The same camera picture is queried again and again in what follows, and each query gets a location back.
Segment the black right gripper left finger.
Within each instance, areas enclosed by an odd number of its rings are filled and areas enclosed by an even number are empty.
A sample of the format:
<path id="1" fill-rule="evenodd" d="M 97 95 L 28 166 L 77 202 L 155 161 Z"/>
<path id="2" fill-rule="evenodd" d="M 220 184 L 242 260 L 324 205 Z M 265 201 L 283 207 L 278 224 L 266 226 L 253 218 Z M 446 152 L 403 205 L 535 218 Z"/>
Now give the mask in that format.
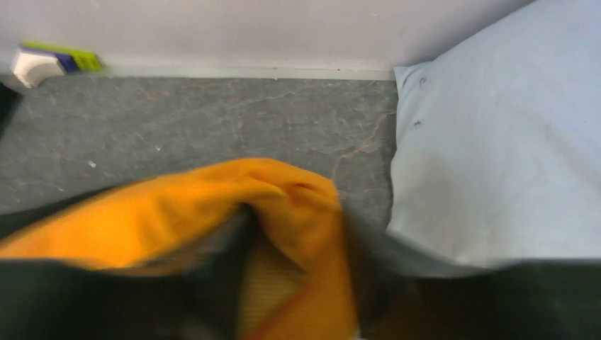
<path id="1" fill-rule="evenodd" d="M 124 269 L 1 261 L 2 339 L 235 339 L 256 217 L 242 206 L 207 236 Z"/>

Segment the orange Mickey Mouse pillowcase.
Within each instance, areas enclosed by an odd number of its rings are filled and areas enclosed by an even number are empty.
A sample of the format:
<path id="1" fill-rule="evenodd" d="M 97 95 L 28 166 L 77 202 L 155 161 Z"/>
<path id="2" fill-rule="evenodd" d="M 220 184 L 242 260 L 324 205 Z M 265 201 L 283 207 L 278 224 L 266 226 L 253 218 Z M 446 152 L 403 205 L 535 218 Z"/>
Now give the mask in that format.
<path id="1" fill-rule="evenodd" d="M 240 339 L 351 339 L 359 328 L 334 183 L 274 159 L 237 159 L 113 189 L 1 242 L 3 259 L 57 259 L 132 273 L 168 257 L 176 273 L 191 245 L 248 204 L 259 238 L 242 257 Z"/>

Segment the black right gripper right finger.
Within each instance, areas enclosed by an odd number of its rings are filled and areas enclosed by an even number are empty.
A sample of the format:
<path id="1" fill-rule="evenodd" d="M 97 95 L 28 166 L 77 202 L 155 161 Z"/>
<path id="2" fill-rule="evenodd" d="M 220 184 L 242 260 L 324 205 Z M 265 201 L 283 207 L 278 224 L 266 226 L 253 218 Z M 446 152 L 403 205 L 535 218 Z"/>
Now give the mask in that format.
<path id="1" fill-rule="evenodd" d="M 599 339 L 600 262 L 457 266 L 344 219 L 364 339 Z"/>

